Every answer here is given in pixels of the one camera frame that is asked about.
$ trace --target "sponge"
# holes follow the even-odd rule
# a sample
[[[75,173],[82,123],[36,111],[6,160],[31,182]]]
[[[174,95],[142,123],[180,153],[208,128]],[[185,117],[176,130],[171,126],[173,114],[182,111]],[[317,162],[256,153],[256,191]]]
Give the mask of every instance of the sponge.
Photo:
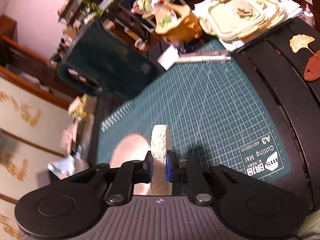
[[[171,195],[172,183],[167,180],[166,153],[167,150],[172,150],[172,142],[167,125],[159,124],[153,127],[150,149],[153,156],[151,194]]]

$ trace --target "yellow ginkgo leaf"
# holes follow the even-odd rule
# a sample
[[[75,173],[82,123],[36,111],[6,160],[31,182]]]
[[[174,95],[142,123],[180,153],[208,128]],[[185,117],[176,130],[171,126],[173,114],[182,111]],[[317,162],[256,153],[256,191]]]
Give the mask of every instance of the yellow ginkgo leaf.
[[[314,54],[313,51],[308,47],[308,44],[310,42],[313,42],[314,40],[314,37],[310,37],[305,34],[299,34],[292,37],[292,39],[290,40],[290,47],[294,53],[297,53],[302,48],[306,48],[310,50],[312,54]]]

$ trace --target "white squeeze bottle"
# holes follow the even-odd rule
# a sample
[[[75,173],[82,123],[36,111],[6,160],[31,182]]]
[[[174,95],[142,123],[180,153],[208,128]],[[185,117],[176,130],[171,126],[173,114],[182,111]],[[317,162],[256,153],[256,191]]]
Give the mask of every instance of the white squeeze bottle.
[[[306,23],[309,24],[311,27],[315,26],[315,18],[313,16],[313,13],[310,11],[309,5],[307,4],[306,10],[303,13]]]

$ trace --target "green cutting mat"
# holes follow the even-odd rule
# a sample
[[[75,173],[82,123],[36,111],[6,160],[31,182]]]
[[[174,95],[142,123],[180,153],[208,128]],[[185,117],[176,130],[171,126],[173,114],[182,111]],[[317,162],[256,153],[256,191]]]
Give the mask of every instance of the green cutting mat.
[[[222,50],[218,40],[201,51]],[[174,65],[137,98],[101,123],[98,163],[108,163],[120,140],[167,124],[178,158],[217,162],[272,182],[291,166],[277,129],[235,61]]]

